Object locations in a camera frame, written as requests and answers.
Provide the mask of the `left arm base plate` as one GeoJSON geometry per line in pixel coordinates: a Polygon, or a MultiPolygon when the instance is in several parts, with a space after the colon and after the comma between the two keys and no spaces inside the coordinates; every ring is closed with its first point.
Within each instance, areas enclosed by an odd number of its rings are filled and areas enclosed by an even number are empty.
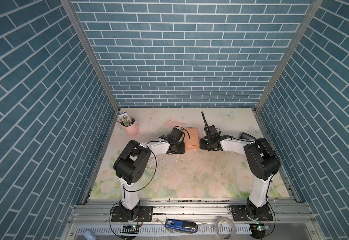
{"type": "Polygon", "coordinates": [[[125,208],[123,205],[115,206],[112,209],[111,221],[113,223],[135,222],[137,218],[143,223],[151,222],[153,216],[153,206],[137,205],[132,210],[125,208]]]}

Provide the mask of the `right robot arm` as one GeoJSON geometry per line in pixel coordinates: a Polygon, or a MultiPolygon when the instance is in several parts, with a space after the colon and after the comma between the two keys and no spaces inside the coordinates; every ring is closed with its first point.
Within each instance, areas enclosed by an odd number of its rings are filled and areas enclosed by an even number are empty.
{"type": "Polygon", "coordinates": [[[238,138],[222,135],[214,125],[206,125],[204,132],[205,136],[199,143],[202,150],[228,151],[246,156],[249,169],[254,175],[246,209],[254,213],[265,210],[270,183],[281,167],[281,160],[268,141],[244,132],[238,138]]]}

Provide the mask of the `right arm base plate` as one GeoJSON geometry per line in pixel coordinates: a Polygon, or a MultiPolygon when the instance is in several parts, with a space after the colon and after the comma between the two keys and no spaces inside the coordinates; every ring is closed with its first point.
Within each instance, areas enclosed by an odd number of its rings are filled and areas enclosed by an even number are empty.
{"type": "Polygon", "coordinates": [[[245,205],[230,205],[228,210],[231,213],[233,220],[235,222],[245,222],[245,221],[273,221],[273,213],[270,209],[269,204],[257,208],[252,204],[245,205]]]}

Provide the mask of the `pink paper box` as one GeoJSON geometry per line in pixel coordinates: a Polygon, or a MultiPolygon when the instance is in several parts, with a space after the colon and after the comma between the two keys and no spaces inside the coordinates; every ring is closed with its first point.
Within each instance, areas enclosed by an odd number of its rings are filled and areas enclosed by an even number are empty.
{"type": "Polygon", "coordinates": [[[185,134],[183,139],[185,150],[189,151],[199,149],[199,137],[197,129],[195,127],[185,128],[183,132],[185,134]]]}

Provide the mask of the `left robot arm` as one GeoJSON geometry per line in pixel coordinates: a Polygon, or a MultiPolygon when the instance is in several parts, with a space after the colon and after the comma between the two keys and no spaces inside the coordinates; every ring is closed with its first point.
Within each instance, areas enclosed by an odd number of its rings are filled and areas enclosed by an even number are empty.
{"type": "Polygon", "coordinates": [[[190,139],[190,134],[182,127],[175,126],[168,134],[148,143],[135,140],[128,142],[114,163],[114,170],[122,187],[121,206],[132,211],[139,207],[137,182],[143,176],[151,156],[160,154],[184,154],[184,140],[190,139]]]}

